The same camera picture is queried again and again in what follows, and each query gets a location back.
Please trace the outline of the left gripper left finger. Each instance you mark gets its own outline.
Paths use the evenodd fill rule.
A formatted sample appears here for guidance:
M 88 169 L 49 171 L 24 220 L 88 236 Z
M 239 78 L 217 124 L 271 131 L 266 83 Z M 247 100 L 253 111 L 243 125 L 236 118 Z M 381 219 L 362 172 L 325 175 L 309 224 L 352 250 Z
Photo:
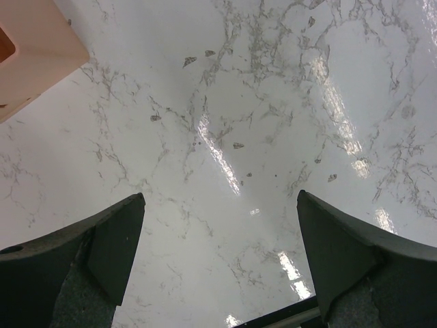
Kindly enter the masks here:
M 111 327 L 145 214 L 142 193 L 1 250 L 2 327 Z

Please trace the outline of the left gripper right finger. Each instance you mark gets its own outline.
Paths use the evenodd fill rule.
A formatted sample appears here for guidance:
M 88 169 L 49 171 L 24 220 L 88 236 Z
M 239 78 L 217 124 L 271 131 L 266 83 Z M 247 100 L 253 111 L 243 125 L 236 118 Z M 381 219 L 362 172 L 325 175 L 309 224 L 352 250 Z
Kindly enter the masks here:
M 343 213 L 304 190 L 297 211 L 324 323 L 436 326 L 436 248 Z

